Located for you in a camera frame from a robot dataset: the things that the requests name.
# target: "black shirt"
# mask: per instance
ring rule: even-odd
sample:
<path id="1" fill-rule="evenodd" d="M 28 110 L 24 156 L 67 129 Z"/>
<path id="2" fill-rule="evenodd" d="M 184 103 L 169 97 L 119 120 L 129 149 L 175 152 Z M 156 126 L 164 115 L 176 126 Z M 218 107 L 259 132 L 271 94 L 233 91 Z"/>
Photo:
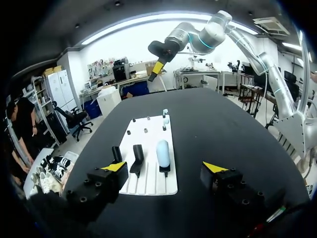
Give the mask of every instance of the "black shirt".
<path id="1" fill-rule="evenodd" d="M 18 112 L 16 120 L 12 122 L 15 135 L 18 139 L 21 137 L 24 141 L 32 137 L 33 126 L 31 119 L 31 112 L 34 109 L 34 105 L 27 99 L 21 98 L 18 103 Z"/>

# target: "black chair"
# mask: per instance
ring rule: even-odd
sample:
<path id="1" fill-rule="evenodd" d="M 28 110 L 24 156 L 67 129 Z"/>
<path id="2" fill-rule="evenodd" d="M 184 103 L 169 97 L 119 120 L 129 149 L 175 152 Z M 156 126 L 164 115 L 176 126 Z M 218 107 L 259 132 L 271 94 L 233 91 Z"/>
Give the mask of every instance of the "black chair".
<path id="1" fill-rule="evenodd" d="M 89 129 L 89 132 L 93 132 L 89 127 L 86 125 L 94 125 L 92 122 L 83 123 L 83 120 L 86 118 L 87 113 L 86 112 L 80 112 L 77 114 L 79 109 L 76 109 L 77 107 L 74 107 L 71 111 L 63 111 L 61 108 L 57 106 L 57 102 L 53 101 L 53 108 L 55 111 L 58 111 L 62 116 L 66 118 L 66 122 L 69 129 L 74 128 L 75 126 L 78 126 L 78 128 L 73 132 L 72 136 L 75 138 L 77 137 L 77 141 L 79 141 L 79 133 L 83 129 Z"/>

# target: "ceiling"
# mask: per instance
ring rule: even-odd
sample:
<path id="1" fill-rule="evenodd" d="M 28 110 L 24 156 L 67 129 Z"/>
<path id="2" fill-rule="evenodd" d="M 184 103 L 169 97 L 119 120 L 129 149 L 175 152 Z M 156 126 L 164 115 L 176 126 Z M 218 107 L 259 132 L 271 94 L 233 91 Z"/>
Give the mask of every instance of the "ceiling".
<path id="1" fill-rule="evenodd" d="M 115 6 L 114 2 L 114 0 L 56 1 L 25 46 L 15 64 L 15 72 L 43 61 L 43 64 L 52 62 L 60 57 L 66 48 L 80 46 L 84 39 L 111 24 L 136 15 L 160 11 L 178 10 L 213 14 L 225 10 L 233 16 L 234 21 L 258 32 L 261 30 L 254 26 L 252 19 L 275 16 L 291 32 L 291 37 L 273 38 L 273 40 L 277 43 L 283 40 L 298 44 L 292 23 L 273 0 L 121 0 L 120 6 Z"/>

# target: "white pegboard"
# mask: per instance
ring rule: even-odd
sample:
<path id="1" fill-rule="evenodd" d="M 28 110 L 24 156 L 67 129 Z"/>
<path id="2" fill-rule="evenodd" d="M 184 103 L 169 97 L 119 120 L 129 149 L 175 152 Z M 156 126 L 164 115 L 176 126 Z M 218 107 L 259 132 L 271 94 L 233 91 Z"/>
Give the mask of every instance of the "white pegboard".
<path id="1" fill-rule="evenodd" d="M 129 178 L 119 193 L 129 195 L 174 195 L 177 193 L 177 179 L 174 159 L 173 139 L 170 125 L 170 117 L 166 115 L 169 123 L 166 125 L 166 131 L 163 130 L 163 120 L 161 116 L 136 119 L 130 121 L 128 128 L 120 144 L 120 151 L 123 161 L 127 162 L 128 171 L 135 162 L 133 145 L 141 144 L 144 153 L 144 162 L 140 177 L 129 173 Z M 170 172 L 165 178 L 164 173 L 159 172 L 159 163 L 156 153 L 157 143 L 166 140 L 169 147 Z"/>

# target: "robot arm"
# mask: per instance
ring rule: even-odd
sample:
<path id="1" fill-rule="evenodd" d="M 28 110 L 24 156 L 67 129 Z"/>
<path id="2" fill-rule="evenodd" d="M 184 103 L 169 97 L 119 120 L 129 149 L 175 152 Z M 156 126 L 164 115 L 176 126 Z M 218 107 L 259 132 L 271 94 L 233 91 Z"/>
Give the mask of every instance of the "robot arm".
<path id="1" fill-rule="evenodd" d="M 165 39 L 164 43 L 153 41 L 148 49 L 159 59 L 153 69 L 149 81 L 153 81 L 167 62 L 171 62 L 176 54 L 190 43 L 193 51 L 199 54 L 209 54 L 225 40 L 227 34 L 248 58 L 257 75 L 268 74 L 270 84 L 276 98 L 279 120 L 275 126 L 286 138 L 282 143 L 291 146 L 285 148 L 290 156 L 297 152 L 302 158 L 317 145 L 317 119 L 308 119 L 304 110 L 297 110 L 286 82 L 278 67 L 270 56 L 263 52 L 255 53 L 250 42 L 235 27 L 229 25 L 232 17 L 225 11 L 216 13 L 202 31 L 198 31 L 187 22 L 180 23 Z M 301 104 L 307 103 L 306 92 L 303 92 Z"/>

